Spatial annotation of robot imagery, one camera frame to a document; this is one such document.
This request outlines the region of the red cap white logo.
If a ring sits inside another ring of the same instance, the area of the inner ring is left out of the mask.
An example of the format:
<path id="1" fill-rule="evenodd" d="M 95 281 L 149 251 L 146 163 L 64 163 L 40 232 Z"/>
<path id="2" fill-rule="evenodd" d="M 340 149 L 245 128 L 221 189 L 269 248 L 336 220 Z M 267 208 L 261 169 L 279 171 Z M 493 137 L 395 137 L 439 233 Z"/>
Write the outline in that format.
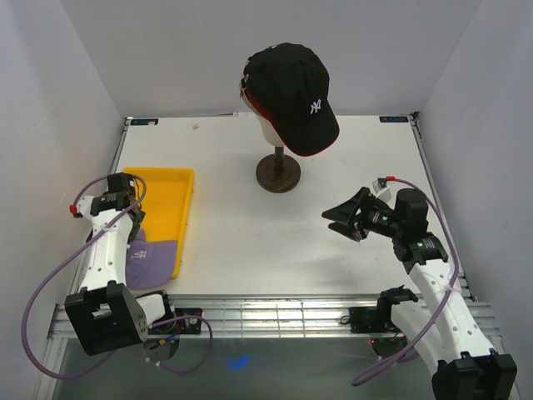
<path id="1" fill-rule="evenodd" d="M 309 93 L 295 83 L 254 82 L 247 74 L 241 79 L 241 93 L 298 156 L 316 155 L 339 137 L 336 116 L 323 94 Z"/>

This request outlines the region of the black cap white NY logo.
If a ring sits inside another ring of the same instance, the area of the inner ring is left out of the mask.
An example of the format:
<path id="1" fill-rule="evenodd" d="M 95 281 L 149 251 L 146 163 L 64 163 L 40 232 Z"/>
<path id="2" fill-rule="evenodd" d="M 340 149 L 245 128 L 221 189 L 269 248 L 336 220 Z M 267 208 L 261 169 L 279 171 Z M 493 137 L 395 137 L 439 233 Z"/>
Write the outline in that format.
<path id="1" fill-rule="evenodd" d="M 308 47 L 283 42 L 251 55 L 243 68 L 241 95 L 301 157 L 329 148 L 340 128 L 328 102 L 330 75 Z"/>

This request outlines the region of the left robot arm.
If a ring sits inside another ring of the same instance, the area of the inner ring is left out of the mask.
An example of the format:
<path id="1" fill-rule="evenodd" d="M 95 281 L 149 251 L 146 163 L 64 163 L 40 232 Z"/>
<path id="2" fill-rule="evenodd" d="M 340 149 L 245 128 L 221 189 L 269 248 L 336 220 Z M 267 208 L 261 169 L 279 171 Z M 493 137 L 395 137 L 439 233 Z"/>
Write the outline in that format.
<path id="1" fill-rule="evenodd" d="M 71 208 L 92 224 L 87 271 L 64 303 L 89 356 L 144 343 L 151 326 L 167 333 L 177 322 L 169 296 L 159 287 L 172 277 L 178 243 L 147 240 L 135 176 L 120 172 L 106 180 L 106 192 L 80 196 Z"/>

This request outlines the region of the dark wooden stand base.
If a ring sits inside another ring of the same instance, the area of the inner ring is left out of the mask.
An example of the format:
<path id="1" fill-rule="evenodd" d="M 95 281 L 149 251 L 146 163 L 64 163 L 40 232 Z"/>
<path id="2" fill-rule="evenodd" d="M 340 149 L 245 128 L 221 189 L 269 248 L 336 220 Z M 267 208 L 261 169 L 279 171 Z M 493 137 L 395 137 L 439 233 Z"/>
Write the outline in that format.
<path id="1" fill-rule="evenodd" d="M 284 147 L 274 147 L 274 153 L 257 164 L 256 177 L 268 192 L 287 193 L 300 182 L 301 167 L 295 158 L 285 154 Z"/>

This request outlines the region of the cream mannequin head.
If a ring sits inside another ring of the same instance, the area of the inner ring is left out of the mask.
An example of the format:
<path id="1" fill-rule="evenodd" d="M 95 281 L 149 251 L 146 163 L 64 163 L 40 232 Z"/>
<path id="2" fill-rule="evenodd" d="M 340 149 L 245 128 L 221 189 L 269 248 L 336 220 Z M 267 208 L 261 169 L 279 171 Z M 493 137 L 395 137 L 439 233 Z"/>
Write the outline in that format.
<path id="1" fill-rule="evenodd" d="M 284 147 L 285 143 L 281 140 L 272 124 L 259 114 L 255 114 L 255 116 L 260 124 L 265 140 L 274 147 Z"/>

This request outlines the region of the yellow plastic tray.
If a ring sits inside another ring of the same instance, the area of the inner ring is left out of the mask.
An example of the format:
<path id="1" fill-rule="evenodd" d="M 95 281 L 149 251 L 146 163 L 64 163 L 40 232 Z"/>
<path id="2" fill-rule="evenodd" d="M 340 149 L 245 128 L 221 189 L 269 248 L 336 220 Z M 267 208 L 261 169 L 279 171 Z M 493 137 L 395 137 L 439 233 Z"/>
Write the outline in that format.
<path id="1" fill-rule="evenodd" d="M 147 194 L 141 200 L 146 213 L 141 228 L 149 242 L 174 241 L 177 243 L 175 261 L 169 279 L 175 279 L 180 270 L 182 249 L 187 229 L 187 218 L 194 187 L 191 168 L 126 167 L 124 173 L 142 178 Z"/>

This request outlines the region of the lavender cap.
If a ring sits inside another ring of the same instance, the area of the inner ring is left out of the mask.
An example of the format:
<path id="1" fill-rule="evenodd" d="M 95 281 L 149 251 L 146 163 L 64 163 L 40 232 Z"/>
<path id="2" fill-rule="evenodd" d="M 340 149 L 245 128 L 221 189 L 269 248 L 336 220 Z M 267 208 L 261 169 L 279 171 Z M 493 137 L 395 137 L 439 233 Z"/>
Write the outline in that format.
<path id="1" fill-rule="evenodd" d="M 127 250 L 127 287 L 142 290 L 167 282 L 174 273 L 177 249 L 176 240 L 150 242 L 145 231 L 140 229 Z"/>

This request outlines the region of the aluminium front rail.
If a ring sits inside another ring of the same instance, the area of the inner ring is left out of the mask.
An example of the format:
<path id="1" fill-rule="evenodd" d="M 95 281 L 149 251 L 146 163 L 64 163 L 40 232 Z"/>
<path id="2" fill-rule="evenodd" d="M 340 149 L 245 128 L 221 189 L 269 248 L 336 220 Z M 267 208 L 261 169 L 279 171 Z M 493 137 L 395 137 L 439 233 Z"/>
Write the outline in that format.
<path id="1" fill-rule="evenodd" d="M 352 307 L 372 307 L 378 295 L 172 295 L 177 308 L 200 308 L 216 339 L 348 338 L 341 318 Z"/>

